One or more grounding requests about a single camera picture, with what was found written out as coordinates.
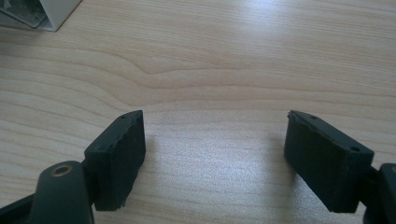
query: clamp jaw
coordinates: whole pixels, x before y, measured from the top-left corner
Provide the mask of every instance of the clamp jaw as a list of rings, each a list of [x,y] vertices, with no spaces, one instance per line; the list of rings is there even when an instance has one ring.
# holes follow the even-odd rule
[[[371,166],[374,152],[324,120],[290,111],[285,158],[331,212],[355,213],[363,223],[396,223],[396,164]]]
[[[143,112],[115,119],[84,154],[44,170],[35,194],[0,209],[0,223],[91,224],[93,203],[97,211],[124,206],[146,155]]]

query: small hole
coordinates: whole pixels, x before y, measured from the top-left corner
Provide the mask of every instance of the small hole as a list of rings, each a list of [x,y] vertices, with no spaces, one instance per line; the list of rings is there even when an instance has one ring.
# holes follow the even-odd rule
[[[350,149],[351,149],[352,151],[361,151],[361,149],[358,148],[358,147],[351,147]]]
[[[73,167],[71,165],[61,165],[53,169],[50,174],[52,176],[67,175],[72,169]]]

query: gray object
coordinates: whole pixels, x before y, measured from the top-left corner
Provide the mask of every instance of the gray object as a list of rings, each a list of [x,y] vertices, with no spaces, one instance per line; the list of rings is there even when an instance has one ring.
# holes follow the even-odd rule
[[[0,0],[0,25],[56,31],[81,0]]]

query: black plastic part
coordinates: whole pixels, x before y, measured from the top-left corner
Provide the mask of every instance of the black plastic part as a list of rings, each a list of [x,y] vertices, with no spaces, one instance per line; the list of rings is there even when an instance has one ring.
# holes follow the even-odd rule
[[[30,215],[34,194],[0,209],[0,223],[25,224]]]
[[[61,162],[41,173],[28,223],[93,223],[84,170],[79,162]]]
[[[284,153],[330,211],[356,212],[356,187],[370,171],[372,150],[322,119],[290,111]]]
[[[98,211],[125,205],[146,155],[143,112],[124,114],[113,121],[85,150],[85,166],[97,181]]]
[[[379,169],[378,186],[388,222],[396,223],[396,164],[382,164]]]
[[[378,176],[379,172],[374,167],[370,167],[367,175],[360,178],[356,188],[359,199],[367,207],[363,219],[363,223],[366,224],[388,223],[379,194]]]

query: wood grain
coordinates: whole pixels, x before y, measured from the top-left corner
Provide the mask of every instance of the wood grain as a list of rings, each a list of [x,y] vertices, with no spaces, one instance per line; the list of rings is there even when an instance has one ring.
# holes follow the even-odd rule
[[[56,33],[0,28],[0,206],[136,109],[147,159],[96,223],[361,223],[286,164],[286,115],[396,162],[396,2],[83,0]]]

